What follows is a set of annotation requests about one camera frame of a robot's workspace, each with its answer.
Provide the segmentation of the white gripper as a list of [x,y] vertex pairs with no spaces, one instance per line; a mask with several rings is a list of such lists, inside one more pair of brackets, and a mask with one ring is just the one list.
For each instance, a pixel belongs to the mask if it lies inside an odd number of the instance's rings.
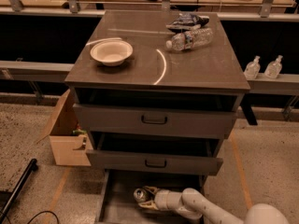
[[161,210],[161,211],[167,211],[169,209],[167,204],[168,195],[170,193],[167,189],[161,189],[159,190],[157,187],[152,186],[144,186],[144,190],[151,193],[152,195],[155,195],[154,201],[146,201],[143,203],[139,203],[138,205],[141,208],[149,209],[149,210]]

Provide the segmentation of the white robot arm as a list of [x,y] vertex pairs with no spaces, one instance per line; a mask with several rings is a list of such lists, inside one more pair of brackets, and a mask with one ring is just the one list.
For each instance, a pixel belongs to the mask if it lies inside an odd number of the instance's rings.
[[142,208],[172,211],[187,218],[192,224],[198,224],[201,217],[206,217],[211,224],[290,224],[279,210],[264,203],[253,205],[242,220],[192,188],[177,192],[144,186],[135,190],[134,198]]

